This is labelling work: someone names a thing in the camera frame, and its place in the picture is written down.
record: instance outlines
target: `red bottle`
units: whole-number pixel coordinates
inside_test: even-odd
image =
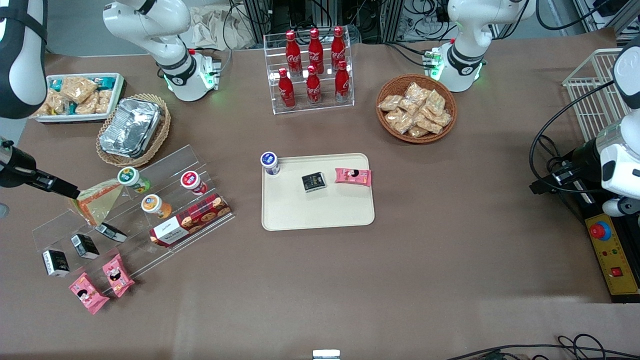
[[[347,102],[349,100],[349,73],[347,72],[347,62],[338,62],[338,72],[335,73],[335,100],[337,102]]]
[[[280,89],[280,97],[284,103],[284,108],[291,110],[296,107],[296,96],[293,94],[293,83],[291,79],[287,77],[287,69],[280,68],[280,80],[278,81],[278,88]]]
[[[331,43],[331,69],[333,73],[338,71],[338,62],[344,60],[344,39],[342,26],[333,28],[333,42]]]
[[[300,46],[296,42],[296,34],[293,30],[286,33],[287,48],[285,55],[287,56],[287,64],[289,64],[289,72],[292,78],[302,77],[302,60],[300,59]]]
[[[315,66],[309,65],[307,70],[309,71],[309,77],[307,78],[307,100],[309,101],[309,106],[315,108],[322,102],[320,79],[318,79]]]
[[[309,63],[316,67],[318,74],[322,74],[324,73],[324,58],[322,44],[320,44],[320,40],[318,40],[320,31],[313,28],[311,29],[310,34],[311,42],[309,43]]]

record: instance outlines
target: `emergency stop button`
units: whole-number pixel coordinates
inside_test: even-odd
[[[611,238],[611,228],[606,222],[598,221],[589,227],[589,234],[596,239],[607,241]]]

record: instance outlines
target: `yellow control panel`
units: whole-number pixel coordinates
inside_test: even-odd
[[[625,252],[613,227],[611,218],[601,214],[584,221],[589,229],[596,257],[611,295],[638,294],[639,289],[631,272]]]

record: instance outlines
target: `round wicker basket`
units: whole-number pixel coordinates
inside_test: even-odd
[[[409,87],[411,82],[415,82],[420,85],[420,87],[428,89],[428,90],[436,90],[442,97],[444,97],[446,104],[445,109],[451,115],[451,122],[449,125],[445,126],[440,134],[427,134],[421,136],[419,138],[414,138],[408,135],[403,135],[393,130],[391,126],[387,123],[385,119],[385,112],[378,108],[378,104],[382,102],[389,95],[404,95],[404,92]],[[453,125],[456,124],[456,119],[458,118],[458,107],[456,106],[456,100],[453,97],[453,94],[447,89],[443,84],[431,79],[426,75],[420,74],[405,74],[400,75],[396,78],[393,78],[380,89],[380,93],[378,94],[378,100],[376,101],[376,113],[378,114],[378,120],[380,120],[380,124],[387,129],[387,131],[400,140],[404,140],[410,143],[429,143],[434,142],[443,136],[445,136],[451,129]]]
[[[156,155],[158,149],[160,149],[160,146],[169,135],[171,114],[169,114],[169,109],[166,107],[166,103],[164,102],[164,100],[162,100],[158,96],[151,94],[136,94],[131,97],[134,99],[155,102],[156,104],[160,105],[160,107],[162,107],[162,109],[164,110],[164,115],[160,119],[160,123],[158,123],[157,125],[154,137],[151,139],[151,141],[149,141],[148,149],[144,153],[144,155],[137,159],[126,158],[124,156],[108,154],[104,152],[102,148],[100,148],[100,135],[102,135],[107,129],[107,127],[113,120],[116,111],[118,111],[118,106],[116,106],[115,110],[113,110],[113,112],[109,114],[109,117],[104,122],[104,125],[102,125],[102,129],[100,129],[100,133],[98,133],[98,139],[95,143],[95,148],[98,152],[98,156],[100,156],[100,159],[117,167],[141,167],[142,165],[148,163],[154,157],[154,155]]]

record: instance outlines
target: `brown table surface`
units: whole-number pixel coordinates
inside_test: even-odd
[[[455,95],[456,127],[430,145],[400,142],[378,123],[381,86],[419,71],[383,45],[353,48],[355,107],[281,116],[271,112],[262,51],[234,54],[221,90],[194,103],[169,92],[149,56],[51,56],[48,74],[119,72],[127,95],[165,99],[172,129],[156,159],[190,143],[236,218],[91,316],[69,279],[45,275],[31,236],[65,209],[63,198],[4,189],[3,358],[309,359],[338,348],[347,360],[443,359],[580,332],[640,352],[640,305],[608,303],[585,230],[557,197],[528,189],[532,138],[568,102],[561,81],[614,46],[612,31],[494,42],[482,78]],[[95,153],[99,129],[30,120],[20,148],[87,188],[116,172]],[[562,151],[580,143],[573,117],[549,134]],[[375,222],[263,230],[258,157],[267,149],[366,154]]]

